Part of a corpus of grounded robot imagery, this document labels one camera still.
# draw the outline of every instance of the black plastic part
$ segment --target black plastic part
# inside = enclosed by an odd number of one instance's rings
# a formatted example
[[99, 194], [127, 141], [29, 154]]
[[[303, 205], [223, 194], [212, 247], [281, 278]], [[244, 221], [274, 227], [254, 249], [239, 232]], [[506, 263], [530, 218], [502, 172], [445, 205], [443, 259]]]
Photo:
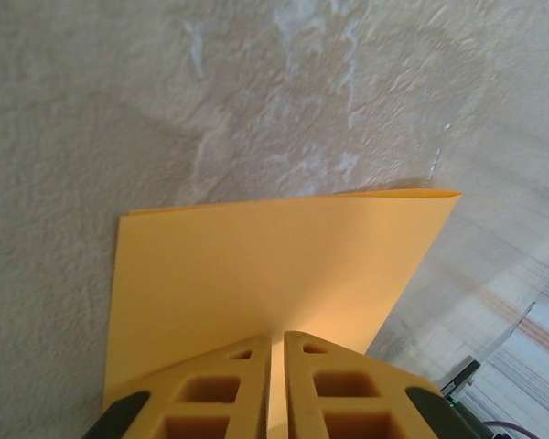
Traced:
[[113, 402], [81, 439], [122, 439], [150, 398], [150, 391], [138, 391]]
[[438, 439], [481, 439], [445, 398], [418, 387], [406, 394]]
[[469, 424], [480, 438], [491, 439], [495, 433], [481, 421], [478, 416], [471, 412], [462, 402], [454, 405], [454, 410]]
[[446, 384], [441, 392], [443, 396], [451, 395], [459, 387], [463, 386], [466, 381], [468, 381], [471, 376], [478, 370], [480, 364], [475, 359], [473, 359], [458, 375], [455, 376], [448, 384]]

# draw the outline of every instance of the folded paper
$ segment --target folded paper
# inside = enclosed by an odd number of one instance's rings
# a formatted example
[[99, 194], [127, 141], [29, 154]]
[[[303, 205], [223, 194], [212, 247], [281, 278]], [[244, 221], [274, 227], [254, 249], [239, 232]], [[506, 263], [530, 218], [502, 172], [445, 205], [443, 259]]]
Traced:
[[458, 197], [389, 190], [122, 217], [104, 399], [130, 380], [267, 335], [269, 425], [281, 430], [283, 333], [364, 352]]

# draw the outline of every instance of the orange paper sheet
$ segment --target orange paper sheet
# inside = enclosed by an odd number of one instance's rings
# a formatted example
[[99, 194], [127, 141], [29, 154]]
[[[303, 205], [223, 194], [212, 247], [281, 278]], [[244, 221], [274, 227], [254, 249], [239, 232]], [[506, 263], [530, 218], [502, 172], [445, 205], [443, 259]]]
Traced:
[[134, 378], [268, 335], [269, 425], [282, 431], [283, 332], [364, 352], [458, 197], [389, 190], [122, 217], [104, 399]]

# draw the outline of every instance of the white plaster wall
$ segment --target white plaster wall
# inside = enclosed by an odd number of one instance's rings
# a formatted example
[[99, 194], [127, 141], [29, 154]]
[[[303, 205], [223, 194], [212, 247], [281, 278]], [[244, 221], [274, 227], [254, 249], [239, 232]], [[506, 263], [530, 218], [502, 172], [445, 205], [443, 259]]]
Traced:
[[430, 184], [540, 23], [549, 2], [0, 0], [0, 437], [97, 416], [119, 215]]

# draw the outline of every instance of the cable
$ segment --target cable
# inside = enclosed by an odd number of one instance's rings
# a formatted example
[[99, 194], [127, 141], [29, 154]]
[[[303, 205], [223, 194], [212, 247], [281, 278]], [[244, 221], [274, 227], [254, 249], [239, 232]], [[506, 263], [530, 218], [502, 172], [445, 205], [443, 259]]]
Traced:
[[504, 421], [485, 421], [484, 425], [487, 425], [488, 427], [508, 428], [508, 429], [514, 430], [515, 432], [522, 433], [525, 436], [529, 437], [530, 439], [539, 439], [539, 436], [531, 433], [526, 428], [522, 428], [520, 425], [517, 425], [516, 423], [506, 423]]

